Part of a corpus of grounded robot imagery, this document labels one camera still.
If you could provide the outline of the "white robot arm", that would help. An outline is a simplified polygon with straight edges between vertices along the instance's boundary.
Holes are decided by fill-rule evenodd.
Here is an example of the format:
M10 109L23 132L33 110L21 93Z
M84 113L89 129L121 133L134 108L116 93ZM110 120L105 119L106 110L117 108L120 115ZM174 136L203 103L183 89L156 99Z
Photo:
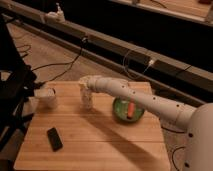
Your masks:
M134 90L124 79L89 75L79 79L90 93L106 93L153 113L187 133L182 171L213 171L213 103L199 107Z

